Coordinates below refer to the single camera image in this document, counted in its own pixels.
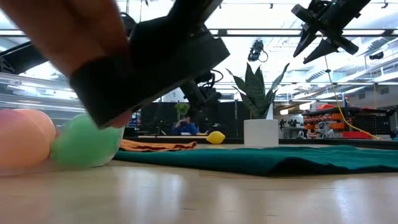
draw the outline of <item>blue shirt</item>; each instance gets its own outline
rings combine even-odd
[[[175,128],[175,126],[173,126],[172,134],[180,135],[181,133],[190,133],[191,135],[197,135],[198,129],[193,123],[189,123],[184,126],[180,125],[178,128]]]

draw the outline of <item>teal cloth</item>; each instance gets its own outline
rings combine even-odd
[[[114,159],[261,176],[398,172],[398,151],[352,146],[119,151]]]

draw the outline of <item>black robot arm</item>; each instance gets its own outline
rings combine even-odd
[[[122,14],[132,64],[118,55],[98,58],[76,70],[70,85],[99,128],[125,111],[137,111],[181,87],[195,114],[219,94],[204,93],[195,79],[229,56],[221,39],[204,25],[222,0],[176,0],[168,16],[136,24]],[[19,74],[46,62],[25,43],[0,54],[1,72]]]

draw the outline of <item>table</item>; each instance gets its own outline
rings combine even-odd
[[[2,177],[0,201],[7,224],[390,224],[398,174],[264,178],[111,161]]]

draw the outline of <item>plant leaf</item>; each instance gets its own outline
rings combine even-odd
[[[246,85],[245,85],[243,79],[241,79],[241,78],[239,78],[237,76],[234,76],[234,74],[232,74],[232,72],[229,71],[227,68],[226,68],[226,70],[234,78],[236,86],[238,86],[238,88],[245,93],[246,92]]]
[[[256,73],[255,73],[256,77],[259,79],[259,82],[262,83],[262,90],[264,91],[264,77],[262,76],[262,71],[260,66],[257,68]]]
[[[282,74],[280,74],[275,80],[274,82],[272,82],[272,86],[271,86],[271,90],[273,90],[275,87],[277,87],[280,82],[282,81],[282,79],[284,78],[285,72],[287,70],[287,67],[290,65],[290,63],[288,63],[287,65],[285,65],[284,71],[282,72]]]
[[[257,76],[251,70],[249,64],[246,67],[246,75],[244,77],[246,84],[246,95],[254,103],[259,111],[262,111],[266,107],[266,99],[264,93],[264,82],[260,82]]]
[[[235,86],[232,86],[235,90],[237,90],[239,92],[239,94],[241,95],[243,104],[249,109],[251,110],[253,116],[258,117],[259,114],[259,109],[257,108],[257,106],[255,106],[255,104],[248,98],[248,96],[246,96],[245,94],[243,94],[242,92],[240,92],[238,90],[238,88],[236,88]]]

